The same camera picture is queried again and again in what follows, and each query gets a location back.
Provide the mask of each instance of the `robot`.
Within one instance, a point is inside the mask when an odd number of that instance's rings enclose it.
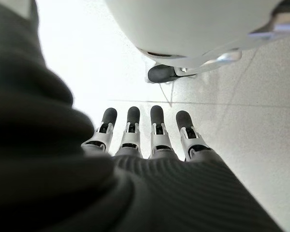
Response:
[[[242,51],[290,35],[290,0],[106,0],[115,20],[156,62],[152,83],[238,61]]]
[[[96,129],[92,138],[81,145],[87,156],[92,156],[97,151],[108,152],[113,137],[116,118],[116,109],[108,108],[104,112],[100,127]],[[177,154],[172,148],[169,134],[164,124],[163,109],[158,105],[153,106],[150,110],[150,119],[151,151],[149,159],[178,159]],[[176,115],[176,122],[185,153],[185,161],[220,159],[220,156],[205,143],[202,136],[196,131],[188,112],[179,111]],[[139,123],[140,110],[133,106],[128,110],[127,124],[115,156],[143,157],[141,153]]]

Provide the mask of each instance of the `tiled floor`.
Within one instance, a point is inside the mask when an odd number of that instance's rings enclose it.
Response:
[[[151,106],[161,105],[172,145],[184,158],[175,115],[190,112],[203,138],[286,230],[290,231],[290,37],[230,66],[171,84],[147,84],[152,61],[129,42],[102,0],[39,0],[48,66],[71,88],[75,108],[98,125],[118,111],[111,153],[126,113],[141,110],[141,147],[149,156]]]

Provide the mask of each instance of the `ribbed fabric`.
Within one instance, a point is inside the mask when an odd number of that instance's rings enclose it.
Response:
[[[281,231],[223,162],[113,159],[148,184],[154,231]]]

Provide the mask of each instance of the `white robot body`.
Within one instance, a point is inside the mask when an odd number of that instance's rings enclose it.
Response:
[[[238,61],[241,51],[288,35],[290,29],[278,27],[273,15],[281,2],[106,0],[134,45],[156,63],[174,67],[177,76]]]

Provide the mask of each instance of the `black fingertip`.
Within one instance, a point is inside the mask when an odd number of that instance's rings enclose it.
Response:
[[[164,115],[163,115],[163,109],[161,106],[154,105],[150,110],[150,120],[151,125],[156,123],[157,125],[164,123]]]
[[[112,123],[113,126],[114,126],[115,123],[116,123],[116,119],[117,119],[117,111],[116,111],[116,109],[108,108],[104,112],[102,122],[106,123],[106,124]]]
[[[136,106],[133,106],[128,110],[127,123],[128,122],[131,124],[140,124],[140,110]]]
[[[190,114],[187,111],[181,110],[176,114],[176,122],[178,129],[190,128],[193,126]]]

